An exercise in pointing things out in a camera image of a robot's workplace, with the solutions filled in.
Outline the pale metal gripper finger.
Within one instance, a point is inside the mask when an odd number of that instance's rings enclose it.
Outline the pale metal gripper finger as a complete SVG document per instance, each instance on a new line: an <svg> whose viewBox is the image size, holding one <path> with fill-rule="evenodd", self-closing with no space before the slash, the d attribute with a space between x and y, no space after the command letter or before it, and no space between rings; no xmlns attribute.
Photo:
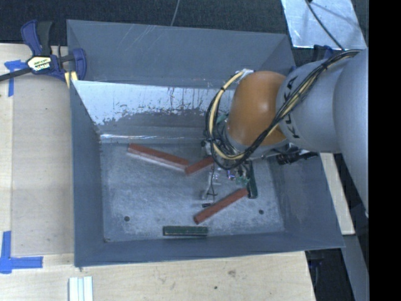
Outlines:
<svg viewBox="0 0 401 301"><path fill-rule="evenodd" d="M208 175L207 186L200 196L201 199L215 199L217 197L217 193L214 190L214 181L214 171L211 171Z"/></svg>

